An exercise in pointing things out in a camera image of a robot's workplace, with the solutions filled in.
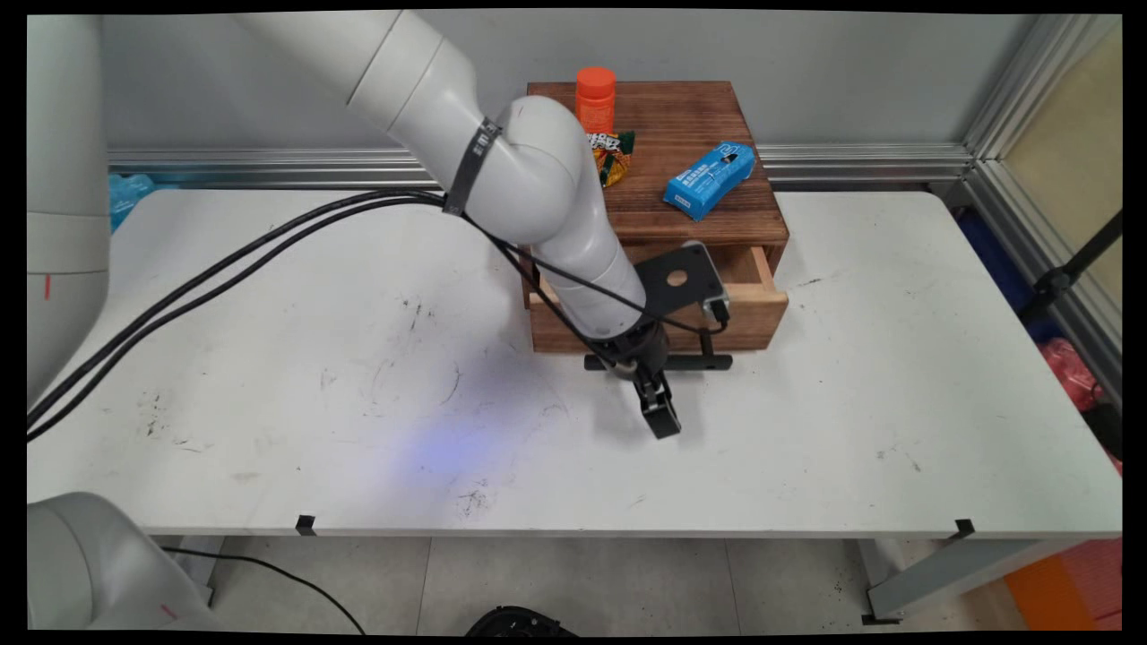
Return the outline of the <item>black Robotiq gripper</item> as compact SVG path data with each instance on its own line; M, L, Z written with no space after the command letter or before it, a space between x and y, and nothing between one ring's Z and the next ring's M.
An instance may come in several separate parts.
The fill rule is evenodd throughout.
M677 419L671 388L664 381L670 343L663 322L646 322L595 347L612 360L612 365L606 365L594 353L593 370L634 383L643 421L651 429L651 435L663 440L679 434L681 423Z

